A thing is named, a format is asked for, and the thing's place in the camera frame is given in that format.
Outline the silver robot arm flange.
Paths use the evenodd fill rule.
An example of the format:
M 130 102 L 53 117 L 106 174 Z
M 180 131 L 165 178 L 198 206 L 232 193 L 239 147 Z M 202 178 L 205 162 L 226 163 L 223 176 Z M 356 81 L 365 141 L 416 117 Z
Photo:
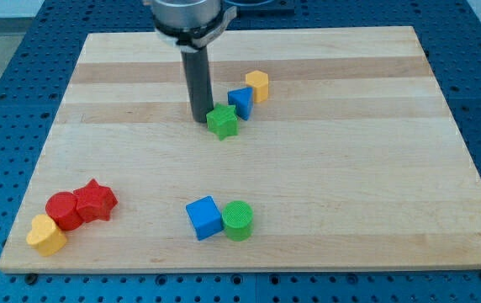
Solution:
M 217 40 L 237 17 L 236 6 L 221 0 L 150 0 L 160 39 L 185 53 L 195 53 Z

